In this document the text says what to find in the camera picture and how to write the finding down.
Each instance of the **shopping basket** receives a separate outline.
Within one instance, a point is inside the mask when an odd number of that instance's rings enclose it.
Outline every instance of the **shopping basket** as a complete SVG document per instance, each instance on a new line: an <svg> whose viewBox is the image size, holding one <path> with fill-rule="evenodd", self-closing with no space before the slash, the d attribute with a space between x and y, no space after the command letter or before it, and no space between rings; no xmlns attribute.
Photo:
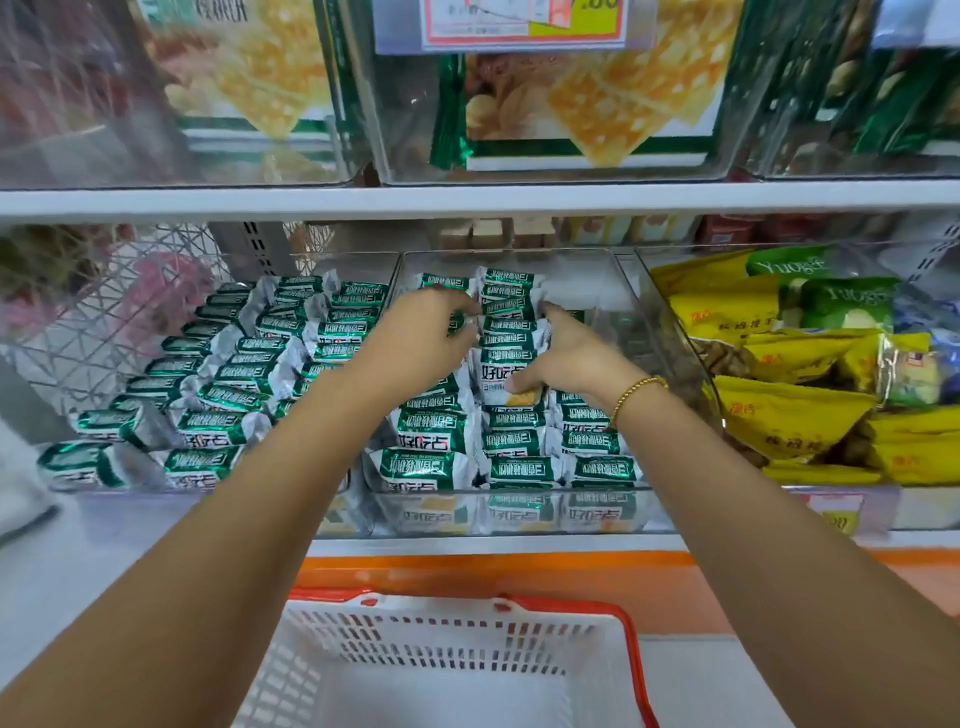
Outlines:
<svg viewBox="0 0 960 728"><path fill-rule="evenodd" d="M234 728L657 728L611 604L295 590Z"/></svg>

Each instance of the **person's left hand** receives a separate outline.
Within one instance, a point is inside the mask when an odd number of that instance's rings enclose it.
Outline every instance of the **person's left hand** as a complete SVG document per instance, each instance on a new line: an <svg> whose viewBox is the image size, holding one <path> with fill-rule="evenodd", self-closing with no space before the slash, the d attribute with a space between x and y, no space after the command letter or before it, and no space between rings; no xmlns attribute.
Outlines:
<svg viewBox="0 0 960 728"><path fill-rule="evenodd" d="M362 368L371 387L383 388L391 409L400 406L456 370L476 344L474 324L446 335L454 311L472 316L480 306L449 288L405 293L386 310L350 366Z"/></svg>

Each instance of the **forearm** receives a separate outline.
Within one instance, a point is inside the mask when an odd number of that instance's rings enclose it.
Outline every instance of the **forearm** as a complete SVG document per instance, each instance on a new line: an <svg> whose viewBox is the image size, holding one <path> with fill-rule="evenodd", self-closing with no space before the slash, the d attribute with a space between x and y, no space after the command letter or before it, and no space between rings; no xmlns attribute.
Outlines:
<svg viewBox="0 0 960 728"><path fill-rule="evenodd" d="M953 725L960 629L660 387L618 426L798 728Z"/></svg>
<svg viewBox="0 0 960 728"><path fill-rule="evenodd" d="M318 377L216 492L0 695L3 722L229 725L337 484L389 409L363 376L347 367Z"/></svg>

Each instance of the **hand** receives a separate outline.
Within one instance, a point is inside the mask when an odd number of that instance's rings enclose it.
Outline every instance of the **hand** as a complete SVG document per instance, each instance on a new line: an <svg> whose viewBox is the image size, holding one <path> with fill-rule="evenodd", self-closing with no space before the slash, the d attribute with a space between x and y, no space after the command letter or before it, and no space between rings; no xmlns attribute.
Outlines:
<svg viewBox="0 0 960 728"><path fill-rule="evenodd" d="M553 328L550 349L507 380L509 392L542 384L572 392L610 414L617 400L647 375L615 347L553 303L543 310Z"/></svg>
<svg viewBox="0 0 960 728"><path fill-rule="evenodd" d="M350 362L362 369L371 387L381 389L390 409L422 394L455 371L476 344L470 323L447 336L450 314L480 313L463 291L439 286L403 294L386 310Z"/></svg>

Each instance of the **person's right arm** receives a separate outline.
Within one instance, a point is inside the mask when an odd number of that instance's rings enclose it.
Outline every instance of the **person's right arm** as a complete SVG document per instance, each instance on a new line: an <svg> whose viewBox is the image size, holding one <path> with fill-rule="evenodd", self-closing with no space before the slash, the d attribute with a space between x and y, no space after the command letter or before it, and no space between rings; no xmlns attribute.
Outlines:
<svg viewBox="0 0 960 728"><path fill-rule="evenodd" d="M611 414L647 375L557 306L545 382ZM617 428L757 669L797 728L960 724L960 627L727 446L678 398L640 387Z"/></svg>

